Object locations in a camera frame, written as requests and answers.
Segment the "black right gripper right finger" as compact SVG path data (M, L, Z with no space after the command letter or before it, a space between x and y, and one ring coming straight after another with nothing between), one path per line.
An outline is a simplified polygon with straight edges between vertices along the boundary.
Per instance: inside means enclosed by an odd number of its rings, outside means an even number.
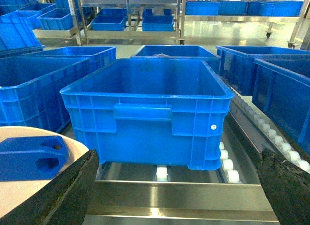
M258 166L258 177L278 221L282 225L310 223L310 174L265 149Z

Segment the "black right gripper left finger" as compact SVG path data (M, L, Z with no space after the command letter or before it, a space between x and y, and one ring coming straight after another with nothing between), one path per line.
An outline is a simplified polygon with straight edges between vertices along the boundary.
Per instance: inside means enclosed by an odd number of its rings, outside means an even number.
M2 225L81 225L99 157L89 150L50 183L0 219Z

